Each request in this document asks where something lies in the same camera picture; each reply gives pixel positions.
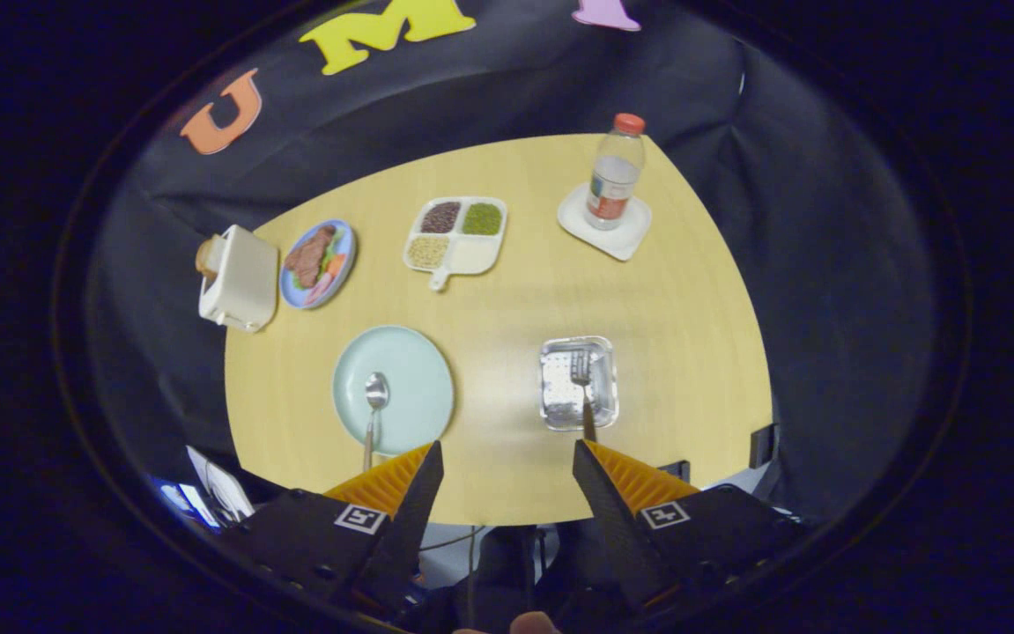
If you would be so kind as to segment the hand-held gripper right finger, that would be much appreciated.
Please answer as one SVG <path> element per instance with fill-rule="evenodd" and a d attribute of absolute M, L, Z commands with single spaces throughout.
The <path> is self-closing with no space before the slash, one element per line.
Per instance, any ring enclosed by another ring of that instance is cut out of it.
<path fill-rule="evenodd" d="M 572 474 L 635 616 L 670 616 L 728 597 L 806 534 L 791 513 L 735 485 L 696 489 L 592 440 L 575 442 Z"/>

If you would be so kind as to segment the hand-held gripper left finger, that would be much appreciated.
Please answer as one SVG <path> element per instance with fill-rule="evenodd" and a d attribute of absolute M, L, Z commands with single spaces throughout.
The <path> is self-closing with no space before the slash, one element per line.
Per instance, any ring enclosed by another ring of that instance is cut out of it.
<path fill-rule="evenodd" d="M 441 443 L 426 443 L 324 494 L 281 494 L 227 529 L 225 545 L 287 593 L 399 617 L 443 475 Z"/>

